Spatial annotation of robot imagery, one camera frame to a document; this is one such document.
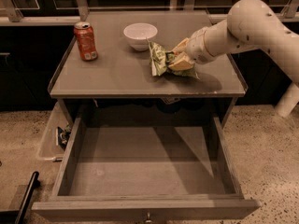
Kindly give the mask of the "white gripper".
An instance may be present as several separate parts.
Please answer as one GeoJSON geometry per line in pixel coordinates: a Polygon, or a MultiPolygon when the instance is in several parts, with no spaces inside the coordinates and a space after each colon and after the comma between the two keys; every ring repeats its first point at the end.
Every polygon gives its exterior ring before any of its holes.
{"type": "Polygon", "coordinates": [[[216,59],[216,40],[210,27],[203,27],[190,38],[180,41],[170,54],[167,67],[172,71],[185,71],[194,67],[194,62],[206,64],[216,59]]]}

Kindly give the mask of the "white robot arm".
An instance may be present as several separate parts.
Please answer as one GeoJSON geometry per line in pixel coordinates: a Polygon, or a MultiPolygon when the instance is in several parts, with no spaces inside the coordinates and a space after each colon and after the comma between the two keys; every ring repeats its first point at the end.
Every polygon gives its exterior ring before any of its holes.
{"type": "Polygon", "coordinates": [[[299,35],[288,29],[261,0],[240,0],[225,20],[203,27],[182,40],[175,53],[186,53],[198,64],[206,64],[226,53],[260,49],[292,81],[275,110],[281,117],[299,103],[299,35]]]}

